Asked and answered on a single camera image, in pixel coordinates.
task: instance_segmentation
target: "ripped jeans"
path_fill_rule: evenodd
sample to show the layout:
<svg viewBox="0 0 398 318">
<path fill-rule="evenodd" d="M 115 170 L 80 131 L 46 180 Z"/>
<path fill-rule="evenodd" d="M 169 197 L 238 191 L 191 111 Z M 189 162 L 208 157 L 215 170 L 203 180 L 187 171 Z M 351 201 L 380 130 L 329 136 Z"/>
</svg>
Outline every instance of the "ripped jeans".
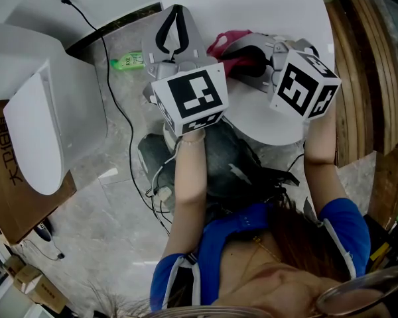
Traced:
<svg viewBox="0 0 398 318">
<path fill-rule="evenodd" d="M 259 160 L 244 140 L 239 139 L 229 124 L 219 123 L 206 127 L 205 149 L 208 171 L 207 221 L 263 200 L 262 168 Z M 166 147 L 164 137 L 148 134 L 138 149 L 143 169 L 149 182 L 162 164 L 172 154 Z M 175 161 L 169 162 L 155 179 L 155 193 L 162 187 L 171 190 L 165 200 L 166 208 L 174 212 Z"/>
</svg>

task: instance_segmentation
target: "round white table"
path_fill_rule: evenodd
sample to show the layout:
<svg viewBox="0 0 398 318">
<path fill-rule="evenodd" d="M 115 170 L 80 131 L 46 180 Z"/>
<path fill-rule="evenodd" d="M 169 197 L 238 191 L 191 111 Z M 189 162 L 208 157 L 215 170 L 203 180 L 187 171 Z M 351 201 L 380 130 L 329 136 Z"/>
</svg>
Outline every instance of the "round white table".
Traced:
<svg viewBox="0 0 398 318">
<path fill-rule="evenodd" d="M 227 30 L 278 34 L 292 40 L 306 38 L 320 59 L 334 69 L 334 43 L 323 0 L 161 0 L 189 8 L 205 47 Z M 240 81 L 227 80 L 227 119 L 259 142 L 286 145 L 304 136 L 304 124 L 269 108 L 267 94 Z"/>
</svg>

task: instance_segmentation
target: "red cloth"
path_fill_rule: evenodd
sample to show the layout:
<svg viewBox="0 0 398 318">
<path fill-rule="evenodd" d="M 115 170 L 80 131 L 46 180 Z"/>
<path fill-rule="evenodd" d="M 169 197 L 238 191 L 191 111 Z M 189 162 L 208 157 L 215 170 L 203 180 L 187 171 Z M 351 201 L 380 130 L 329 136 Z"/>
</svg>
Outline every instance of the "red cloth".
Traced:
<svg viewBox="0 0 398 318">
<path fill-rule="evenodd" d="M 234 59 L 229 59 L 229 60 L 221 60 L 221 56 L 223 52 L 226 50 L 226 48 L 236 40 L 239 40 L 240 38 L 243 38 L 245 35 L 251 34 L 252 32 L 250 30 L 229 30 L 225 33 L 220 33 L 217 36 L 217 39 L 214 41 L 214 43 L 209 46 L 208 50 L 206 53 L 210 56 L 215 57 L 218 62 L 222 62 L 224 64 L 224 70 L 226 71 L 226 77 L 229 76 L 231 70 L 233 69 L 234 66 L 254 66 L 255 62 L 247 57 L 239 57 L 239 58 L 234 58 Z M 217 47 L 218 41 L 225 36 L 227 38 L 227 41 L 223 43 L 221 46 Z"/>
</svg>

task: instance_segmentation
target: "eyeglasses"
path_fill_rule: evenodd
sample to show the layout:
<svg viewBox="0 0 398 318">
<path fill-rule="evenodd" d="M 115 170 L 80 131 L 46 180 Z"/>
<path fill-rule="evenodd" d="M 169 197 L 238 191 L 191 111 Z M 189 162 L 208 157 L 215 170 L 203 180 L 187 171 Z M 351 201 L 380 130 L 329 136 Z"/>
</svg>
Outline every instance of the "eyeglasses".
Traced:
<svg viewBox="0 0 398 318">
<path fill-rule="evenodd" d="M 398 266 L 366 274 L 324 292 L 315 304 L 317 317 L 347 317 L 358 314 L 380 303 L 398 290 Z M 144 318 L 190 318 L 218 316 L 219 318 L 270 318 L 271 315 L 253 307 L 190 306 L 152 312 Z"/>
</svg>

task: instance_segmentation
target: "gray marble floor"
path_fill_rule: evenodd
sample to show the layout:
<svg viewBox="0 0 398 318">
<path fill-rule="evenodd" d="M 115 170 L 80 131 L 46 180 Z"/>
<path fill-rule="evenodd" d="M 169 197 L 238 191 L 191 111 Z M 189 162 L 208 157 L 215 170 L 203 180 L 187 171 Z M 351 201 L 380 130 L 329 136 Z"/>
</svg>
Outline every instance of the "gray marble floor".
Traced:
<svg viewBox="0 0 398 318">
<path fill-rule="evenodd" d="M 154 16 L 127 25 L 106 36 L 111 58 L 141 48 L 140 41 Z M 105 289 L 127 301 L 148 297 L 153 270 L 163 252 L 167 236 L 136 192 L 129 173 L 128 124 L 119 114 L 106 86 L 106 59 L 102 43 L 97 41 L 80 58 L 96 66 L 107 116 L 108 136 L 93 154 L 71 169 L 77 193 L 58 208 L 50 220 L 54 240 L 65 254 L 56 262 L 42 256 L 29 244 L 17 248 L 31 264 L 39 267 L 70 299 L 70 307 L 81 317 L 92 317 L 100 309 L 92 287 Z M 147 133 L 157 133 L 162 117 L 154 105 L 146 103 L 141 92 L 148 80 L 144 70 L 111 71 L 110 84 L 116 98 L 130 116 L 135 128 L 133 147 Z M 287 169 L 302 152 L 302 143 L 266 146 L 248 140 L 268 167 Z M 133 154 L 134 176 L 142 191 L 150 187 Z M 339 170 L 348 195 L 365 213 L 373 183 L 375 156 Z M 291 197 L 301 207 L 308 196 L 302 160 L 292 168 L 300 187 L 290 187 Z M 29 237 L 51 258 L 58 251 L 52 244 Z"/>
</svg>

